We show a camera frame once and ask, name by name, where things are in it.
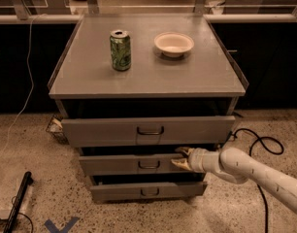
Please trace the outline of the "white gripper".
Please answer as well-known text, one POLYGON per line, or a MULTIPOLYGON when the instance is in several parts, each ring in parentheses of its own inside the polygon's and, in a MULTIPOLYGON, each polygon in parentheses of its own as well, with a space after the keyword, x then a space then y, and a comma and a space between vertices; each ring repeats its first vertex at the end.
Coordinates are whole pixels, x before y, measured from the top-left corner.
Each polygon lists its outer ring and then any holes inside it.
POLYGON ((196 173, 220 173, 219 152, 209 151, 205 149, 194 149, 190 147, 178 147, 176 153, 180 153, 186 158, 172 159, 171 162, 186 171, 194 171, 196 173))

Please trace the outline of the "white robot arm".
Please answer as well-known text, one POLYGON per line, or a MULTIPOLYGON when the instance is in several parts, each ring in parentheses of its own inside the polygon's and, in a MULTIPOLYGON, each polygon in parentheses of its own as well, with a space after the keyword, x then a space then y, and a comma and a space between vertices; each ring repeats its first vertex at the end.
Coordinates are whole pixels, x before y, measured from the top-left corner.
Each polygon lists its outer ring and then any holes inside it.
POLYGON ((256 161, 236 148, 209 151, 201 148, 177 148, 182 158, 171 162, 186 171, 212 173, 230 183, 252 180, 297 215, 297 179, 256 161))

